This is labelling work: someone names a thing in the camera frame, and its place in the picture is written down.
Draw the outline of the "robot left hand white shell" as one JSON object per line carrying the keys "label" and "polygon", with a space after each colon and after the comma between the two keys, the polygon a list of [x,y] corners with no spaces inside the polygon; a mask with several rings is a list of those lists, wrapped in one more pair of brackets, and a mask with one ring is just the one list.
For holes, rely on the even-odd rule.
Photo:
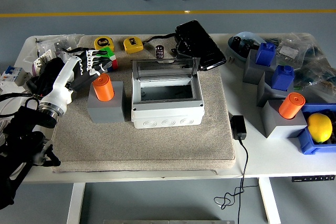
{"label": "robot left hand white shell", "polygon": [[102,49],[75,48],[63,50],[70,57],[53,83],[52,90],[39,104],[39,110],[57,119],[67,111],[72,94],[107,72],[115,60],[114,52]]}

